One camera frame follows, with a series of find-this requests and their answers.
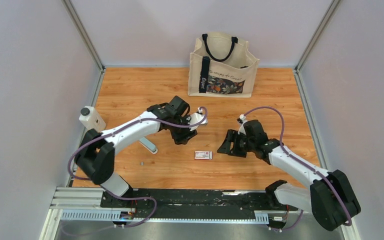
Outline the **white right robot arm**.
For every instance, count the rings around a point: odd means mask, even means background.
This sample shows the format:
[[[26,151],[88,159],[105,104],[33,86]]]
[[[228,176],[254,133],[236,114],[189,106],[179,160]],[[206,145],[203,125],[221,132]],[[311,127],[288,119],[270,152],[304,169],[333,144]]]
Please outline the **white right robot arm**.
[[[277,167],[300,182],[297,187],[285,180],[267,186],[265,203],[273,209],[282,205],[311,213],[325,230],[333,231],[362,209],[346,174],[329,171],[295,155],[276,138],[269,138],[258,120],[242,121],[239,130],[229,129],[218,148],[219,154],[245,158],[248,153]]]

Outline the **red white staple box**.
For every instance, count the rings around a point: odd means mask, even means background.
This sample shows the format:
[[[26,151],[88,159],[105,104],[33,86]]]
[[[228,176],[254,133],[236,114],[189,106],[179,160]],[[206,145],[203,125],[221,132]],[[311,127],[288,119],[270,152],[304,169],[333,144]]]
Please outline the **red white staple box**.
[[[195,151],[194,159],[195,160],[212,160],[213,152],[212,151]]]

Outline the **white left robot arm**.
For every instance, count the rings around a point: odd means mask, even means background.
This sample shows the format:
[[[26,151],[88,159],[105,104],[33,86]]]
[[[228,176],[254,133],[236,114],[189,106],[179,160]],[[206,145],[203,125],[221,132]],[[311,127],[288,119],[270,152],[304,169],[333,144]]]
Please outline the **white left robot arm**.
[[[138,117],[117,127],[98,132],[88,130],[79,148],[69,159],[85,174],[86,180],[101,186],[120,207],[133,201],[131,186],[115,172],[115,157],[123,149],[148,135],[170,131],[176,145],[185,145],[197,135],[200,125],[208,123],[208,110],[201,106],[190,113],[190,105],[179,96],[170,102],[155,104]]]

